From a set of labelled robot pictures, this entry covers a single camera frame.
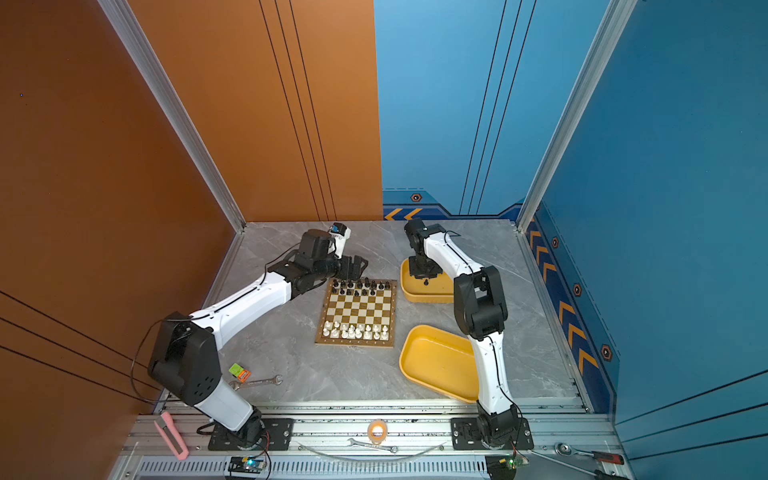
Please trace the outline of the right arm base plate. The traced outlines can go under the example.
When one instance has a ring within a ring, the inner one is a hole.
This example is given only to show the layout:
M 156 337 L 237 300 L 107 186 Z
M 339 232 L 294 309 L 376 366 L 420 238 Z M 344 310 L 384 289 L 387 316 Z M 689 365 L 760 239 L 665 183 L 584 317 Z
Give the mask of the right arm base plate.
M 494 445 L 483 440 L 476 417 L 454 417 L 450 419 L 451 440 L 454 450 L 533 450 L 535 448 L 532 429 L 526 418 L 521 426 L 502 436 L 503 444 Z

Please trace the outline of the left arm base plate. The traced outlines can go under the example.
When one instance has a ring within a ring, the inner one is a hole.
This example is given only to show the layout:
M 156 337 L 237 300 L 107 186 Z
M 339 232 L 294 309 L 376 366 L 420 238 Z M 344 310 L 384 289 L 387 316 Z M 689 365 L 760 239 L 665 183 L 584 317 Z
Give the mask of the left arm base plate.
M 210 435 L 210 451 L 287 451 L 293 435 L 293 418 L 261 420 L 260 434 L 253 441 L 241 440 L 235 433 L 216 422 Z

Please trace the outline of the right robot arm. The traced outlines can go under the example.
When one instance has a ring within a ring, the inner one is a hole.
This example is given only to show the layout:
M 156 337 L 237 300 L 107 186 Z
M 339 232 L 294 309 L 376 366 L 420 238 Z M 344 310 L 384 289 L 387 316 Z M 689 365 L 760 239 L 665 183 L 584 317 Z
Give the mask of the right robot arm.
M 483 266 L 463 252 L 439 224 L 410 220 L 404 231 L 414 254 L 409 270 L 417 279 L 441 273 L 453 281 L 456 323 L 470 340 L 479 381 L 478 427 L 481 439 L 492 448 L 525 437 L 526 427 L 513 400 L 503 358 L 503 339 L 508 308 L 498 269 Z

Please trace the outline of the wooden chess board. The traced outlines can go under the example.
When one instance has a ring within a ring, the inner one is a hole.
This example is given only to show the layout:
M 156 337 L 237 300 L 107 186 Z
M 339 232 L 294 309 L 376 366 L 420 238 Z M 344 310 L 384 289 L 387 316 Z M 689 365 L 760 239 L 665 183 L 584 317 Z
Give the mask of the wooden chess board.
M 326 289 L 315 343 L 392 348 L 397 291 L 392 279 L 334 279 Z

